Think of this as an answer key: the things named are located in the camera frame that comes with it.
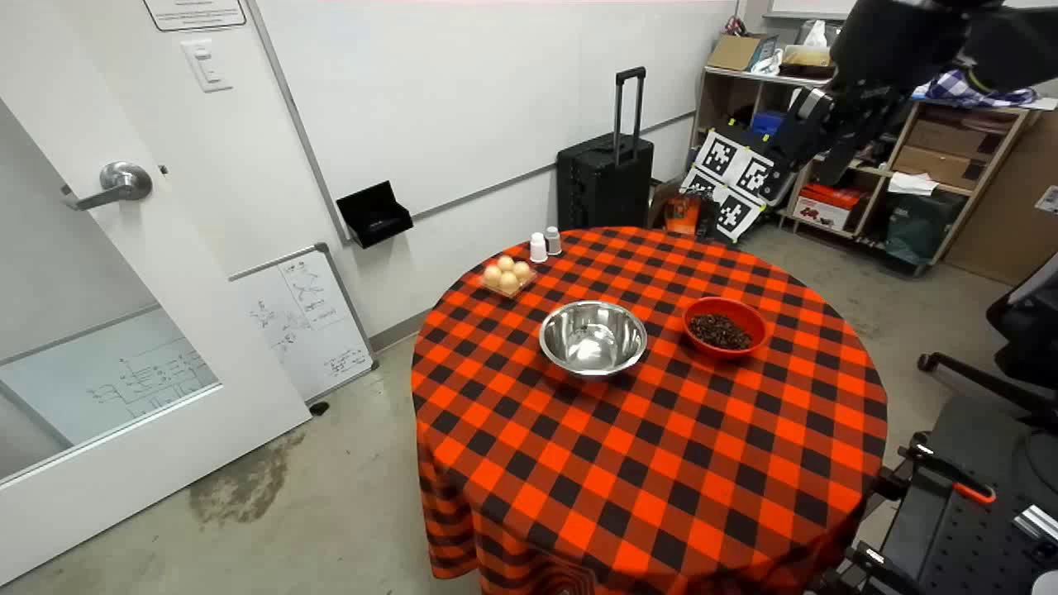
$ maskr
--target stainless steel bowl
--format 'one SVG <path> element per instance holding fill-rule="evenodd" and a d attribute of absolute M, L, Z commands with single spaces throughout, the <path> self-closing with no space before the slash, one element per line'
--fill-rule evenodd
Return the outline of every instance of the stainless steel bowl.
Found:
<path fill-rule="evenodd" d="M 539 349 L 574 375 L 613 375 L 641 359 L 647 330 L 624 308 L 574 299 L 539 324 Z"/>

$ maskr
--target gray floor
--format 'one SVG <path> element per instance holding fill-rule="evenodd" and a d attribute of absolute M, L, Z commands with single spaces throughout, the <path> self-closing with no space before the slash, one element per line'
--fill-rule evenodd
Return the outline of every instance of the gray floor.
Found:
<path fill-rule="evenodd" d="M 889 390 L 889 461 L 965 386 L 922 375 L 918 349 L 984 362 L 997 337 L 983 310 L 997 285 L 940 269 L 903 276 L 813 235 L 766 227 L 746 243 L 822 292 L 858 330 Z M 408 390 L 414 337 L 379 352 L 379 369 L 337 390 L 330 414 L 155 508 L 66 551 L 3 595 L 174 595 L 174 591 L 362 591 L 468 595 L 474 576 L 433 581 L 414 472 Z M 865 522 L 881 533 L 887 508 Z"/>

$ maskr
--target red and black checkered tablecloth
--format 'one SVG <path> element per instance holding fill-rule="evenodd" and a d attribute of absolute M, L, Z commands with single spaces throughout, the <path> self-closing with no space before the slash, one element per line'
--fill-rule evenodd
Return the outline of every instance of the red and black checkered tablecloth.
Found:
<path fill-rule="evenodd" d="M 423 320 L 411 375 L 433 576 L 478 567 L 487 591 L 804 588 L 846 547 L 887 447 L 853 328 L 725 243 L 646 227 L 562 241 L 513 299 L 468 271 Z M 755 359 L 683 348 L 682 308 L 705 293 L 766 317 Z M 542 317 L 568 299 L 628 308 L 646 359 L 604 390 L 568 383 L 539 352 Z"/>

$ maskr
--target floor stain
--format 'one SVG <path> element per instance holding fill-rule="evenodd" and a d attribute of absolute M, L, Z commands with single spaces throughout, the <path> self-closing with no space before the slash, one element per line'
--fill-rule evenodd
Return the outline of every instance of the floor stain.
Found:
<path fill-rule="evenodd" d="M 196 482 L 189 491 L 198 522 L 226 525 L 262 520 L 286 482 L 286 455 L 298 443 L 305 443 L 305 432 L 280 437 Z"/>

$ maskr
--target food item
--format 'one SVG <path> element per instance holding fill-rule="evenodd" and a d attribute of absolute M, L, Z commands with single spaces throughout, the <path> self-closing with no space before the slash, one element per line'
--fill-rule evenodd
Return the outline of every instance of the food item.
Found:
<path fill-rule="evenodd" d="M 481 280 L 487 280 L 488 292 L 499 286 L 499 275 L 502 275 L 502 271 L 499 271 L 497 265 L 487 269 Z"/>
<path fill-rule="evenodd" d="M 729 317 L 721 314 L 702 314 L 690 320 L 690 334 L 711 348 L 725 348 L 725 349 L 744 349 L 750 348 L 750 334 L 741 330 Z"/>
<path fill-rule="evenodd" d="M 516 280 L 520 280 L 520 285 L 530 285 L 532 269 L 530 269 L 524 260 L 516 260 L 516 269 L 513 269 L 513 271 L 516 271 Z"/>
<path fill-rule="evenodd" d="M 499 275 L 499 293 L 507 296 L 520 293 L 520 276 L 513 271 Z"/>
<path fill-rule="evenodd" d="M 516 296 L 532 276 L 535 271 L 524 260 L 502 255 L 492 265 L 487 265 L 481 286 L 502 296 Z"/>

